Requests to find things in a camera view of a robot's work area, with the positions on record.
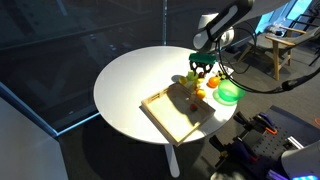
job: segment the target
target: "wooden tray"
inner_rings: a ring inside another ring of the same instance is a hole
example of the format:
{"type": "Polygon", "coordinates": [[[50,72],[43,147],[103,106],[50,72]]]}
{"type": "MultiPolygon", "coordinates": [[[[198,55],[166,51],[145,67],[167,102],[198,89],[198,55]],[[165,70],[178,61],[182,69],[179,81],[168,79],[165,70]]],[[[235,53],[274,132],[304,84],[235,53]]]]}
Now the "wooden tray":
{"type": "Polygon", "coordinates": [[[179,146],[215,112],[210,105],[179,83],[170,85],[141,103],[146,115],[175,146],[179,146]],[[191,104],[195,104],[198,109],[191,111],[191,104]]]}

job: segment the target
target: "toy fruit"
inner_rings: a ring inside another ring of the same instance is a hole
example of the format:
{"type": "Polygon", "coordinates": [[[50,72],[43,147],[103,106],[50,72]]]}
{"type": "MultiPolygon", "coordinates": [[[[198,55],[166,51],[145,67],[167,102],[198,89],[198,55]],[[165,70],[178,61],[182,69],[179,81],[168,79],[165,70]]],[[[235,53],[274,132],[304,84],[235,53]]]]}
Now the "toy fruit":
{"type": "Polygon", "coordinates": [[[204,72],[200,72],[198,76],[199,76],[199,78],[204,78],[205,74],[204,74],[204,72]]]}
{"type": "Polygon", "coordinates": [[[192,112],[195,112],[198,110],[198,107],[195,104],[191,104],[189,108],[190,108],[190,111],[192,111],[192,112]]]}
{"type": "Polygon", "coordinates": [[[206,92],[203,89],[197,89],[196,90],[196,95],[200,98],[203,99],[206,97],[206,92]]]}
{"type": "Polygon", "coordinates": [[[180,83],[180,84],[184,85],[184,84],[186,84],[187,82],[188,82],[188,79],[187,79],[186,77],[181,76],[181,77],[179,78],[179,83],[180,83]]]}
{"type": "Polygon", "coordinates": [[[204,78],[198,78],[197,80],[194,81],[194,87],[198,88],[200,87],[201,83],[203,82],[204,78]]]}
{"type": "Polygon", "coordinates": [[[188,79],[189,81],[196,80],[196,79],[198,79],[198,74],[197,74],[197,73],[194,74],[193,71],[189,70],[189,71],[188,71],[188,75],[187,75],[187,79],[188,79]]]}
{"type": "Polygon", "coordinates": [[[211,77],[207,83],[208,87],[215,88],[220,83],[220,77],[211,77]]]}

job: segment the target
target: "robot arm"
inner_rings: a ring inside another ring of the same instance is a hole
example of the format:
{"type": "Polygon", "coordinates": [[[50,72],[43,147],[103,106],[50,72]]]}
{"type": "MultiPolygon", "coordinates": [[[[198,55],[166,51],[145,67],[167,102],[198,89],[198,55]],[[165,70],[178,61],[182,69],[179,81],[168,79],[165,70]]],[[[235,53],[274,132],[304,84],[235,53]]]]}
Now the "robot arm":
{"type": "Polygon", "coordinates": [[[215,44],[222,36],[222,45],[233,40],[232,26],[242,21],[261,16],[275,10],[290,0],[236,0],[219,14],[203,16],[198,33],[193,38],[197,51],[207,53],[215,50],[215,44]]]}

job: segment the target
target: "white wall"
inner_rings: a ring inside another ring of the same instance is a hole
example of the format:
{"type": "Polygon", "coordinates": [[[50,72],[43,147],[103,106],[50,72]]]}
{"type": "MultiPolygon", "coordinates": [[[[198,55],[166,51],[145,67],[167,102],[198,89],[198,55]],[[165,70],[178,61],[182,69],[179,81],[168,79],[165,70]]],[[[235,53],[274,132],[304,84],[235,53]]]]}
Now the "white wall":
{"type": "Polygon", "coordinates": [[[2,98],[0,179],[68,179],[59,143],[2,98]]]}

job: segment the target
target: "green bowl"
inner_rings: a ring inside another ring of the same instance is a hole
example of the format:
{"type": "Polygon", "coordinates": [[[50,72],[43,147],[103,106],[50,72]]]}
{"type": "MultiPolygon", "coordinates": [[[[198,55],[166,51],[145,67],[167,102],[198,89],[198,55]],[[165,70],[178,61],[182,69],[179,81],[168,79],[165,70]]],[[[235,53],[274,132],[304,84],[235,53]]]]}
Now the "green bowl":
{"type": "Polygon", "coordinates": [[[214,98],[219,102],[224,102],[225,105],[236,104],[239,99],[245,95],[245,91],[234,85],[229,80],[222,80],[217,92],[214,93],[214,98]]]}

